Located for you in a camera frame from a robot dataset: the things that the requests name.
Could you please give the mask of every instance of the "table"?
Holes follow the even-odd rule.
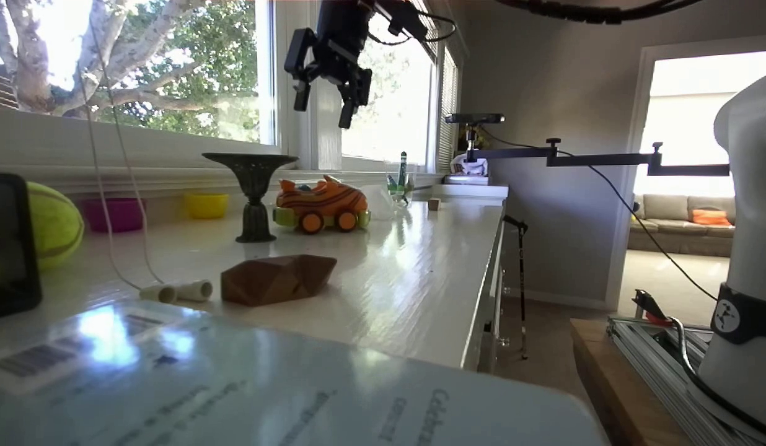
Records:
[[[609,338],[609,319],[574,319],[570,327],[578,375],[612,443],[689,443]]]
[[[116,271],[154,285],[146,259],[165,283],[211,280],[209,313],[249,326],[291,329],[311,338],[373,347],[400,358],[476,369],[483,326],[498,313],[498,204],[426,204],[376,218],[367,233],[300,235],[274,228],[276,244],[235,244],[238,217],[226,222],[170,222],[145,235],[114,235]],[[316,298],[242,308],[221,302],[224,271],[276,255],[332,255],[338,265],[328,291]],[[109,301],[140,292],[109,265],[109,238],[89,235],[78,259],[43,275],[45,301],[37,309],[0,319],[0,334],[22,323],[59,319]]]

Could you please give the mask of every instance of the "toy car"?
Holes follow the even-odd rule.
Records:
[[[326,228],[352,233],[354,228],[367,228],[367,196],[336,182],[332,176],[326,176],[316,186],[281,182],[274,222],[284,228],[311,235],[323,233]]]

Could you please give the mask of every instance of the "pink object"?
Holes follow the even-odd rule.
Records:
[[[141,204],[136,199],[108,199],[113,233],[129,233],[141,228]],[[83,202],[83,214],[95,233],[109,233],[103,199]]]

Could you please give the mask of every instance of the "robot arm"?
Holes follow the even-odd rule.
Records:
[[[654,15],[666,15],[700,0],[652,0],[638,8],[592,8],[592,6],[574,6],[574,2],[554,2],[554,0],[498,0],[511,8],[530,11],[534,15],[575,20],[575,23],[602,23],[602,26],[622,26],[630,20],[646,20]]]
[[[766,78],[721,106],[714,135],[729,152],[736,231],[700,376],[766,431]]]
[[[426,42],[426,27],[419,11],[409,0],[323,0],[319,32],[311,27],[295,29],[285,73],[295,80],[295,109],[307,109],[311,82],[326,78],[342,98],[340,130],[352,126],[352,116],[367,105],[373,88],[373,70],[357,64],[364,39],[371,37],[371,20],[382,13],[389,20],[389,32],[407,32]]]

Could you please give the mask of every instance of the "window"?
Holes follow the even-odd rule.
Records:
[[[642,153],[663,142],[663,165],[729,165],[714,140],[716,111],[745,88],[766,78],[766,52],[657,60]],[[731,176],[647,176],[638,169],[635,193],[734,196]]]
[[[0,74],[20,111],[264,142],[266,2],[0,0]]]
[[[376,37],[398,39],[387,32],[382,15],[376,15],[371,26]],[[342,156],[400,165],[407,152],[415,171],[435,171],[436,146],[449,140],[435,130],[442,130],[442,109],[456,106],[456,64],[447,47],[431,47],[439,54],[436,64],[415,39],[405,46],[367,39],[359,64],[373,70],[373,95],[371,105],[354,114],[352,130],[342,131]]]

